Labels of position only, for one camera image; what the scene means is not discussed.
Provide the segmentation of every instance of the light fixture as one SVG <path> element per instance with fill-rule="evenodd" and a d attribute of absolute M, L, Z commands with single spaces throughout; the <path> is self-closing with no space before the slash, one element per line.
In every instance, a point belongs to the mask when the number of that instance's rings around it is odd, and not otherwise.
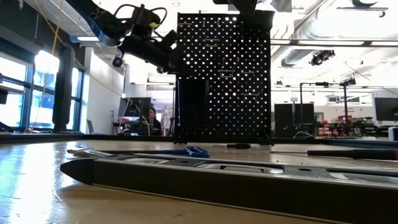
<path fill-rule="evenodd" d="M 173 102 L 173 99 L 154 99 L 154 101 L 157 101 L 157 102 Z"/>
<path fill-rule="evenodd" d="M 80 40 L 80 41 L 85 41 L 85 42 L 87 42 L 87 41 L 90 41 L 90 42 L 98 42 L 98 41 L 100 41 L 100 40 L 98 40 L 97 37 L 77 37 L 77 39 Z"/>
<path fill-rule="evenodd" d="M 373 41 L 371 46 L 398 46 L 397 41 Z"/>
<path fill-rule="evenodd" d="M 162 85 L 162 86 L 174 86 L 174 83 L 130 83 L 130 85 Z"/>
<path fill-rule="evenodd" d="M 356 80 L 355 80 L 355 78 L 350 78 L 347 81 L 342 82 L 341 85 L 343 85 L 343 86 L 356 85 Z"/>
<path fill-rule="evenodd" d="M 314 45 L 314 46 L 348 46 L 348 45 L 363 45 L 364 41 L 357 40 L 299 40 L 297 41 L 297 45 Z"/>
<path fill-rule="evenodd" d="M 332 57 L 336 56 L 334 50 L 321 50 L 315 54 L 309 62 L 312 66 L 321 65 Z"/>

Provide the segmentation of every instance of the blue handle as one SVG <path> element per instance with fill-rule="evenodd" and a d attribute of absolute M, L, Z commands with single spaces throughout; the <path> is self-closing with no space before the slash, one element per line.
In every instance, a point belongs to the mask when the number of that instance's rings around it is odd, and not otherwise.
<path fill-rule="evenodd" d="M 180 155 L 180 156 L 189 156 L 189 157 L 194 157 L 194 158 L 209 158 L 210 153 L 204 149 L 201 149 L 199 147 L 193 147 L 189 146 L 186 147 L 185 149 L 179 149 L 179 150 L 165 150 L 162 151 L 164 154 L 168 155 Z"/>
<path fill-rule="evenodd" d="M 210 153 L 204 149 L 201 149 L 199 147 L 193 147 L 189 146 L 185 148 L 186 152 L 188 153 L 188 156 L 190 157 L 195 157 L 195 158 L 209 158 Z"/>

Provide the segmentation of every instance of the black pegboard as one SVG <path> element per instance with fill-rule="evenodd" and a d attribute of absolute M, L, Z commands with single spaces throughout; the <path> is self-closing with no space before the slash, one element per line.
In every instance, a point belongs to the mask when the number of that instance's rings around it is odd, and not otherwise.
<path fill-rule="evenodd" d="M 178 14 L 178 45 L 184 46 L 183 62 L 192 73 L 178 74 L 177 81 L 209 81 L 209 124 L 179 126 L 177 107 L 177 139 L 270 136 L 270 30 L 271 26 L 247 25 L 233 14 Z"/>

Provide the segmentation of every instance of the yellow cable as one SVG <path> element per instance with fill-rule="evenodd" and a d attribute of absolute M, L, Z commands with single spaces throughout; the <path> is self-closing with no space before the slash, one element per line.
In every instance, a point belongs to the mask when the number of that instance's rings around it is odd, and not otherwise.
<path fill-rule="evenodd" d="M 54 55 L 55 52 L 55 46 L 57 44 L 57 37 L 58 37 L 58 31 L 60 30 L 60 26 L 61 26 L 61 21 L 62 21 L 62 8 L 63 8 L 63 0 L 61 0 L 61 6 L 60 6 L 60 15 L 59 15 L 59 19 L 58 19 L 58 24 L 57 24 L 57 29 L 55 30 L 55 37 L 54 37 L 54 43 L 52 44 L 52 55 Z"/>
<path fill-rule="evenodd" d="M 64 1 L 64 0 L 61 0 L 60 15 L 59 15 L 59 17 L 58 17 L 58 24 L 57 24 L 57 29 L 56 29 L 56 31 L 55 31 L 55 37 L 54 37 L 54 41 L 53 41 L 53 45 L 52 45 L 52 53 L 51 53 L 51 55 L 54 55 L 54 53 L 55 53 L 55 46 L 56 46 L 56 44 L 57 44 L 58 32 L 59 32 L 59 29 L 60 29 L 60 26 L 61 26 L 62 15 L 63 15 L 63 14 L 62 14 L 63 1 Z M 36 6 L 39 8 L 39 10 L 40 10 L 41 12 L 43 12 L 43 11 L 41 10 L 39 4 L 37 3 L 37 0 L 35 0 L 35 3 L 36 3 Z M 49 79 L 49 73 L 47 72 L 47 73 L 45 74 L 45 78 L 44 78 L 44 85 L 43 85 L 42 97 L 41 97 L 40 102 L 39 102 L 39 108 L 37 109 L 36 119 L 35 119 L 35 122 L 34 122 L 33 125 L 32 125 L 31 132 L 33 132 L 33 130 L 34 130 L 34 128 L 36 127 L 36 124 L 37 124 L 37 118 L 39 117 L 40 109 L 41 109 L 41 107 L 42 107 L 42 103 L 43 103 L 43 100 L 44 100 L 45 89 L 46 89 L 46 87 L 47 87 L 47 81 L 48 81 L 48 79 Z"/>
<path fill-rule="evenodd" d="M 144 118 L 145 122 L 147 123 L 148 136 L 150 136 L 149 123 L 148 123 L 148 121 L 147 121 L 147 119 L 145 118 L 144 115 L 142 115 L 142 117 Z"/>
<path fill-rule="evenodd" d="M 59 30 L 59 26 L 60 26 L 60 21 L 58 21 L 58 26 L 57 26 L 57 30 L 54 30 L 54 28 L 52 27 L 50 21 L 47 19 L 47 17 L 45 16 L 42 8 L 39 6 L 37 0 L 34 0 L 37 8 L 39 9 L 41 15 L 43 16 L 44 20 L 46 21 L 46 23 L 49 25 L 50 29 L 52 30 L 52 32 L 55 34 L 55 41 L 58 39 L 59 42 L 63 43 L 63 40 L 58 36 L 58 30 Z M 63 6 L 63 0 L 61 1 L 61 7 L 60 7 L 60 18 L 62 17 L 62 6 Z M 84 65 L 82 65 L 76 58 L 75 58 L 75 62 L 81 67 L 81 69 L 83 71 L 85 71 L 91 78 L 93 78 L 95 81 L 97 81 L 100 85 L 102 85 L 103 87 L 105 87 L 106 89 L 108 89 L 109 91 L 115 93 L 116 95 L 122 97 L 122 95 L 114 90 L 112 90 L 111 88 L 107 87 L 106 85 L 102 84 L 97 78 L 95 78 L 94 76 L 92 76 L 90 73 L 88 73 L 87 69 L 84 67 Z M 149 123 L 146 120 L 146 118 L 143 116 L 146 124 L 147 124 L 147 128 L 148 128 L 148 136 L 150 136 L 150 131 L 149 131 Z"/>

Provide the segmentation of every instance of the workbench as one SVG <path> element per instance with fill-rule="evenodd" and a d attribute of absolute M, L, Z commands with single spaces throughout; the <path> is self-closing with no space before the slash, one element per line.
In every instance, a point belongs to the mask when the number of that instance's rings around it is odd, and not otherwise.
<path fill-rule="evenodd" d="M 190 143 L 214 159 L 321 166 L 397 169 L 398 162 L 269 154 L 269 146 L 237 150 Z M 183 149 L 172 142 L 70 141 L 0 146 L 0 223 L 322 223 L 270 213 L 106 189 L 79 183 L 59 165 L 76 159 L 66 150 Z M 275 150 L 341 149 L 338 146 L 277 144 Z"/>

